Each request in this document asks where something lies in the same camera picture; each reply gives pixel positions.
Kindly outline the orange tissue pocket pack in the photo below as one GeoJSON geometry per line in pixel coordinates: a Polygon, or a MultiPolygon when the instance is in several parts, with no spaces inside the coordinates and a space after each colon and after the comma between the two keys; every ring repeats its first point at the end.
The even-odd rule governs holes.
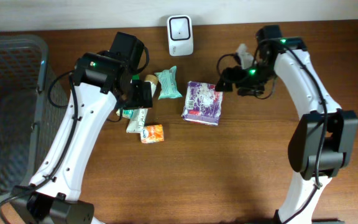
{"type": "Polygon", "coordinates": [[[161,124],[145,126],[140,132],[140,141],[144,144],[164,141],[163,126],[161,124]]]}

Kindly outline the mint green wipes packet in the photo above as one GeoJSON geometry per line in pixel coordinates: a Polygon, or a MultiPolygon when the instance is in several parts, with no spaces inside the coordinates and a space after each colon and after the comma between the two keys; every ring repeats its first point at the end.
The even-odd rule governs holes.
{"type": "Polygon", "coordinates": [[[161,91],[158,97],[160,100],[166,98],[175,99],[182,97],[182,94],[178,91],[177,88],[176,72],[177,67],[173,66],[168,70],[155,73],[155,76],[158,78],[158,81],[161,84],[161,91]]]}

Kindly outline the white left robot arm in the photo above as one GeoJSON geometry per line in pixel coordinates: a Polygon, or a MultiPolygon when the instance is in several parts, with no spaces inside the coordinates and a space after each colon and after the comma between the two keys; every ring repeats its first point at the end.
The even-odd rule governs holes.
{"type": "Polygon", "coordinates": [[[70,100],[52,146],[27,186],[15,186],[11,204],[24,223],[99,223],[94,205],[79,200],[85,169],[114,110],[152,107],[150,82],[132,77],[147,47],[118,32],[109,50],[85,53],[69,72],[70,100]]]}

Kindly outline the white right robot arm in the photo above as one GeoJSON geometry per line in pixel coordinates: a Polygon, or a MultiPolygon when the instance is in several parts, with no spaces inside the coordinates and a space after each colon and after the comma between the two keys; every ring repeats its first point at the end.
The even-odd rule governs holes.
{"type": "Polygon", "coordinates": [[[235,67],[217,69],[215,90],[237,89],[239,96],[264,100],[265,85],[280,78],[299,117],[288,144],[293,170],[287,196],[271,223],[312,223],[326,186],[348,166],[358,128],[353,110],[343,110],[315,72],[301,37],[284,37],[278,25],[264,26],[255,35],[254,54],[239,49],[235,67]]]}

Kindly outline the white cream tube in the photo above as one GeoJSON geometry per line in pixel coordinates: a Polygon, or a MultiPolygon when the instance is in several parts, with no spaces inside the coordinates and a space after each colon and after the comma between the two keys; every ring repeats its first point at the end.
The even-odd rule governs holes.
{"type": "Polygon", "coordinates": [[[158,78],[155,75],[147,75],[145,77],[144,84],[146,83],[149,83],[150,86],[150,90],[147,90],[147,93],[145,94],[145,99],[148,105],[134,110],[126,129],[126,133],[141,133],[145,126],[148,110],[152,107],[153,96],[157,88],[158,78]]]}

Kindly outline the red purple tissue pack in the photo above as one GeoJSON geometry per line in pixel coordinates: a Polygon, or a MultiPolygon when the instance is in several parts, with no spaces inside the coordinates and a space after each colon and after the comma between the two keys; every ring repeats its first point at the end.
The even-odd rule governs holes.
{"type": "Polygon", "coordinates": [[[223,92],[209,83],[189,81],[181,117],[185,121],[217,126],[221,117],[223,92]]]}

